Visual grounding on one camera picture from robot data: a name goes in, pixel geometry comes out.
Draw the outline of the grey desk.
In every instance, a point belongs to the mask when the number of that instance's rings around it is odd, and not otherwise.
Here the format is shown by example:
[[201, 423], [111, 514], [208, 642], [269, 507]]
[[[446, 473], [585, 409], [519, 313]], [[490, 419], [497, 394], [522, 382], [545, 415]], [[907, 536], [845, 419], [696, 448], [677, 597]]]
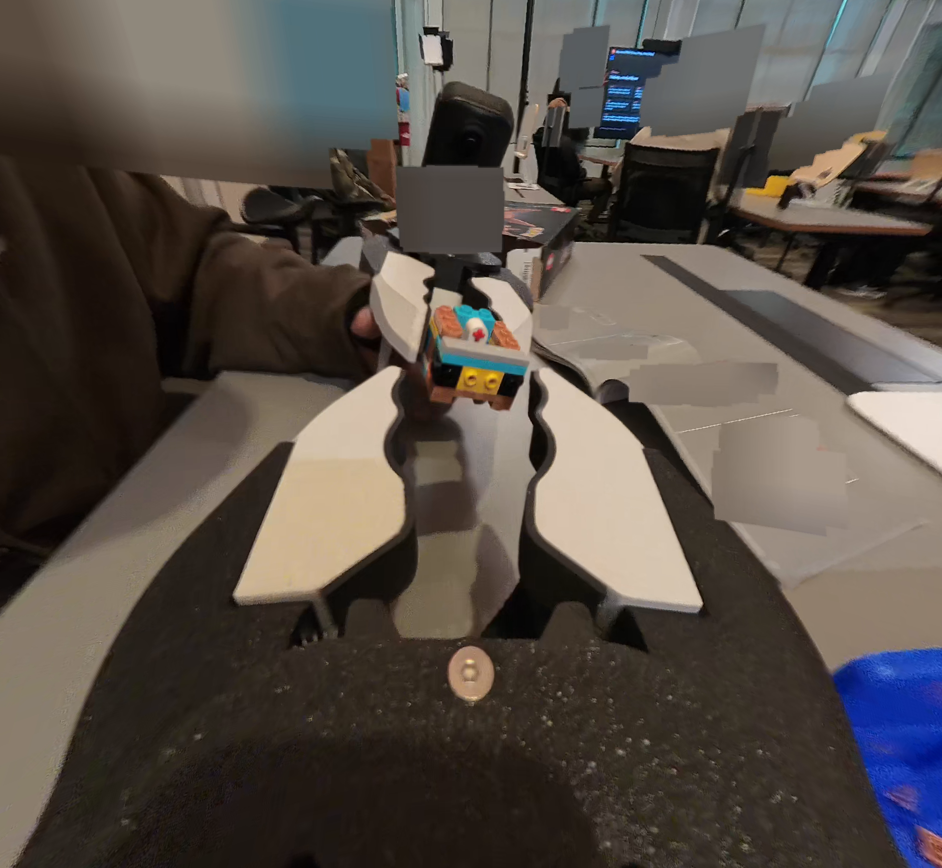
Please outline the grey desk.
[[[176, 549], [282, 441], [344, 395], [314, 375], [176, 380], [196, 401], [2, 610], [2, 866], [14, 866], [59, 775], [105, 655]], [[857, 536], [844, 560], [785, 592], [832, 669], [867, 653], [940, 646], [940, 477], [804, 384], [802, 407], [895, 466], [914, 514]]]

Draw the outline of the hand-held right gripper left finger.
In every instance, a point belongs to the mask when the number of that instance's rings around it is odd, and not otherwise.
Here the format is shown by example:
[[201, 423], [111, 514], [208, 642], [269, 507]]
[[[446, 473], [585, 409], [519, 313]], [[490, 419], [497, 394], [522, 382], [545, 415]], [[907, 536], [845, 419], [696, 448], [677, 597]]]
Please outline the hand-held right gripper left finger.
[[233, 591], [235, 604], [313, 605], [337, 629], [352, 603], [394, 603], [415, 578], [412, 487], [397, 430], [403, 372], [388, 367], [305, 426]]

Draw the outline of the wooden office table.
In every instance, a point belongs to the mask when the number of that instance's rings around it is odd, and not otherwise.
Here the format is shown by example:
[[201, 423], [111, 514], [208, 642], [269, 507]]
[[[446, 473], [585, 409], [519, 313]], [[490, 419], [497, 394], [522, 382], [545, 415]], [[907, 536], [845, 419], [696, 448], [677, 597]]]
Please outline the wooden office table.
[[780, 208], [775, 198], [745, 192], [731, 203], [728, 211], [750, 223], [778, 231], [788, 241], [799, 235], [813, 238], [818, 243], [818, 253], [804, 285], [814, 290], [827, 285], [843, 248], [862, 242], [886, 244], [924, 238], [931, 231], [928, 224], [833, 205], [808, 207], [792, 201], [788, 207]]

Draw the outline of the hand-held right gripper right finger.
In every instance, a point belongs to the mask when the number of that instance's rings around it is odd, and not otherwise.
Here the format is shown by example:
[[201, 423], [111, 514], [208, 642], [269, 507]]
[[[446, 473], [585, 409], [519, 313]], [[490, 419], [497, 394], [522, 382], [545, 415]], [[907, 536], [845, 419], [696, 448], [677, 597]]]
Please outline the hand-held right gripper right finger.
[[642, 442], [556, 371], [531, 377], [521, 621], [575, 607], [591, 634], [641, 644], [637, 615], [700, 618], [705, 602]]

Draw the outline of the person's torso in brown top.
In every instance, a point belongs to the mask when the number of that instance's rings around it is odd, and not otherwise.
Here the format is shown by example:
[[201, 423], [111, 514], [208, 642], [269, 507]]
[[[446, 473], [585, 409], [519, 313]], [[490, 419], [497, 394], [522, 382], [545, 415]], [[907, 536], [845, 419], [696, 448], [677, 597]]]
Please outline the person's torso in brown top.
[[2, 158], [2, 555], [34, 563], [208, 374], [198, 276], [228, 230], [164, 179]]

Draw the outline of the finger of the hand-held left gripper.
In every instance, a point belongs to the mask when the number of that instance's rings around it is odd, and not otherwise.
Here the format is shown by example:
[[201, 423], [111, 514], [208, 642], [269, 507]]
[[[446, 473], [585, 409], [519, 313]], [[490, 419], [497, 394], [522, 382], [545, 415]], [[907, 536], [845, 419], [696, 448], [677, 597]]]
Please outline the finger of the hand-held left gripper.
[[520, 350], [531, 351], [532, 308], [519, 294], [516, 285], [495, 276], [476, 276], [469, 281], [469, 303], [475, 308], [489, 309], [507, 326]]
[[369, 307], [381, 330], [377, 369], [395, 353], [406, 365], [416, 362], [430, 314], [434, 267], [411, 256], [386, 250], [374, 273]]

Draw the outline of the dark toy set box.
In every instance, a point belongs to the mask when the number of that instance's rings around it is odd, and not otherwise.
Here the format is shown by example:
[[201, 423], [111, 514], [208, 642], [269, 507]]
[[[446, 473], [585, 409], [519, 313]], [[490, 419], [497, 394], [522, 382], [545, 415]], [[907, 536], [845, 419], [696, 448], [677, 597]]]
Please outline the dark toy set box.
[[502, 257], [505, 267], [539, 301], [571, 258], [581, 215], [577, 208], [507, 202]]

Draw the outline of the black mesh office chair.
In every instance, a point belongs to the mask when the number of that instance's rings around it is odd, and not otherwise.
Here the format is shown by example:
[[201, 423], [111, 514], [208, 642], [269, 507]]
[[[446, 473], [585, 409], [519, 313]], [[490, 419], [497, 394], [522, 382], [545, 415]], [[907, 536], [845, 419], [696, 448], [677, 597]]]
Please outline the black mesh office chair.
[[720, 149], [626, 145], [608, 215], [608, 241], [693, 244], [700, 237]]

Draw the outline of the dark wall screen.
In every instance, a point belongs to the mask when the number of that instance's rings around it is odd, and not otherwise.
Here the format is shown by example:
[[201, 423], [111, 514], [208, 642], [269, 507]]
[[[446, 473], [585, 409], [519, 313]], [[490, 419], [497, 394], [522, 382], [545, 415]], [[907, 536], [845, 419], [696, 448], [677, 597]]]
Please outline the dark wall screen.
[[646, 50], [610, 48], [606, 60], [600, 139], [629, 140], [639, 131], [641, 103], [654, 54]]

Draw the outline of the person's left forearm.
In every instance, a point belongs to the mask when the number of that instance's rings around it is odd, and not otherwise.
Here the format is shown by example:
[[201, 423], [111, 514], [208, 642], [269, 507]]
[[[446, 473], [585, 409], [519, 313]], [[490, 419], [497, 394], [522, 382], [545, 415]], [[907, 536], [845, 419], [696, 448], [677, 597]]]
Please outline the person's left forearm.
[[192, 275], [153, 316], [161, 371], [208, 379], [224, 370], [312, 373], [360, 381], [372, 373], [369, 298], [349, 265], [306, 262], [226, 231], [208, 239]]

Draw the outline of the blue plastic bin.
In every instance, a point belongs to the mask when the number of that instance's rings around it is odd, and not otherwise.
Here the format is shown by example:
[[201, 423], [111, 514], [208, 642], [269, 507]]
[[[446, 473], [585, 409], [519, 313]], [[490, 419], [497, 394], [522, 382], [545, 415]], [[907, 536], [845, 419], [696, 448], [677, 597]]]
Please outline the blue plastic bin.
[[941, 795], [941, 650], [861, 657], [834, 683], [887, 825], [892, 787], [937, 782]]

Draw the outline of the wooden laptop stand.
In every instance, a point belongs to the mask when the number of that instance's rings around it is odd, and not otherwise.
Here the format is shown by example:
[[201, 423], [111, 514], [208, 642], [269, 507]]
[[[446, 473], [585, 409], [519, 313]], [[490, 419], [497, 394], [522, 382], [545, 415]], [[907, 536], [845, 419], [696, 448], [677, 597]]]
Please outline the wooden laptop stand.
[[807, 187], [818, 191], [842, 176], [861, 160], [872, 146], [882, 149], [888, 135], [887, 130], [856, 133], [841, 147], [815, 155], [806, 166], [795, 169], [787, 179], [787, 185]]

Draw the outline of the small colourful toy brick build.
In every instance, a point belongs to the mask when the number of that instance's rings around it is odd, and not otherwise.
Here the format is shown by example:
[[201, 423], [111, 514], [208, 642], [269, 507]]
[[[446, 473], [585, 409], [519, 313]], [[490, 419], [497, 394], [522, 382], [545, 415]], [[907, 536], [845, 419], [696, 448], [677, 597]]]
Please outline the small colourful toy brick build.
[[459, 399], [508, 411], [524, 384], [528, 354], [490, 309], [441, 305], [430, 314], [421, 369], [430, 403]]

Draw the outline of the open grey instruction booklet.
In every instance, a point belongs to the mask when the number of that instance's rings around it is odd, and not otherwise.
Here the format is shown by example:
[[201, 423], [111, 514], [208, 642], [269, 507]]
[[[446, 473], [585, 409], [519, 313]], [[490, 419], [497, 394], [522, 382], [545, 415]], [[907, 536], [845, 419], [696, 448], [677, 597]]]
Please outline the open grey instruction booklet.
[[750, 338], [537, 305], [534, 344], [656, 450], [785, 587], [940, 562], [940, 477]]

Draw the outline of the person's left hand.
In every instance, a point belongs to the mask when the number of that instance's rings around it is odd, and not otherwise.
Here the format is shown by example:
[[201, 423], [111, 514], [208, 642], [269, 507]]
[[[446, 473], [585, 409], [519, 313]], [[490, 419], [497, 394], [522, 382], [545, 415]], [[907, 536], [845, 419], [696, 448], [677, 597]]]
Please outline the person's left hand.
[[381, 363], [380, 358], [384, 342], [382, 330], [369, 306], [358, 309], [352, 315], [348, 325], [348, 333], [360, 361], [366, 369], [366, 374], [370, 376], [377, 371]]

